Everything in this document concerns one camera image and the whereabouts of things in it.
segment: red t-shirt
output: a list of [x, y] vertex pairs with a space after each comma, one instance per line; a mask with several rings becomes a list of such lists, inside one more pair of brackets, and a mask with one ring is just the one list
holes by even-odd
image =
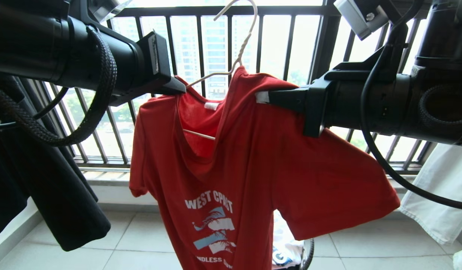
[[270, 270], [274, 209], [301, 240], [399, 206], [371, 156], [327, 129], [305, 137], [303, 115], [256, 103], [258, 91], [293, 88], [239, 67], [216, 111], [193, 89], [141, 106], [129, 187], [157, 200], [184, 270]]

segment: t-shirt sleeve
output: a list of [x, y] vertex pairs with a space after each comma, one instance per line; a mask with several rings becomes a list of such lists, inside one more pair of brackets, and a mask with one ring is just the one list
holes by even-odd
[[302, 134], [292, 112], [275, 129], [271, 196], [296, 239], [308, 239], [384, 217], [399, 198], [377, 161], [328, 129]]
[[134, 140], [132, 143], [132, 159], [129, 178], [129, 188], [135, 197], [145, 195], [148, 192], [146, 186], [146, 178], [149, 177], [146, 164], [146, 136], [144, 126], [142, 124], [141, 116], [138, 114], [136, 118], [136, 125], [134, 127]]

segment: black garment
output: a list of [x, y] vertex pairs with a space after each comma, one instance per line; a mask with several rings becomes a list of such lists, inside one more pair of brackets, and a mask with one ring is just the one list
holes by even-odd
[[[29, 113], [36, 113], [31, 103], [38, 105], [36, 94], [22, 87], [19, 80], [0, 76], [0, 88]], [[0, 118], [10, 121], [3, 112]], [[48, 117], [42, 118], [42, 122], [55, 132]], [[0, 232], [25, 208], [29, 196], [66, 251], [106, 236], [111, 227], [96, 203], [96, 195], [65, 147], [44, 145], [20, 128], [2, 131]]]

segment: clothes hanger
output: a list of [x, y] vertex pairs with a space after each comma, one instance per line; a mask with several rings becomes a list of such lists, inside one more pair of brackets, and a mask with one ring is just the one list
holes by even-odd
[[[239, 0], [232, 0], [231, 2], [229, 2], [229, 4], [227, 4], [217, 15], [216, 17], [214, 17], [214, 21], [216, 21], [217, 19], [219, 19], [219, 17], [221, 17], [222, 14], [224, 14], [224, 12], [226, 12], [234, 3], [236, 3], [237, 1]], [[236, 65], [237, 63], [239, 63], [240, 66], [242, 66], [242, 55], [244, 53], [244, 49], [246, 48], [246, 45], [248, 45], [248, 41], [251, 37], [251, 34], [253, 32], [253, 28], [254, 28], [254, 25], [256, 24], [256, 19], [258, 17], [258, 7], [256, 6], [256, 3], [254, 3], [253, 0], [248, 0], [251, 5], [253, 6], [253, 10], [254, 10], [254, 18], [253, 18], [253, 23], [251, 24], [251, 28], [249, 29], [249, 33], [248, 33], [248, 36], [246, 36], [246, 38], [244, 39], [242, 45], [241, 45], [241, 49], [239, 50], [239, 53], [238, 53], [238, 58], [234, 61], [232, 67], [231, 67], [231, 70], [229, 70], [228, 72], [214, 72], [214, 73], [211, 73], [207, 76], [204, 76], [202, 77], [201, 79], [195, 81], [195, 82], [192, 82], [188, 85], [186, 85], [186, 88], [189, 88], [197, 83], [200, 83], [202, 81], [204, 81], [205, 79], [209, 78], [209, 77], [212, 77], [214, 75], [232, 75], [232, 72], [234, 72], [234, 69], [236, 68]], [[194, 135], [198, 135], [200, 137], [203, 137], [203, 138], [207, 138], [207, 139], [210, 139], [210, 140], [216, 140], [216, 138], [212, 137], [212, 136], [209, 136], [209, 135], [205, 135], [205, 134], [201, 134], [201, 133], [197, 133], [197, 132], [194, 132], [194, 131], [191, 131], [191, 130], [187, 130], [187, 129], [183, 129], [183, 131], [185, 132], [188, 132], [188, 133], [191, 133], [191, 134], [194, 134]]]

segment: white tiled floor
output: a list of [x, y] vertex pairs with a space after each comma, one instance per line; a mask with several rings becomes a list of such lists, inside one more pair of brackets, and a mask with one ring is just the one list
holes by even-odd
[[[0, 270], [182, 270], [158, 214], [107, 212], [112, 229], [65, 252], [39, 224], [0, 263]], [[462, 249], [438, 245], [409, 220], [378, 220], [315, 238], [309, 270], [452, 270]]]

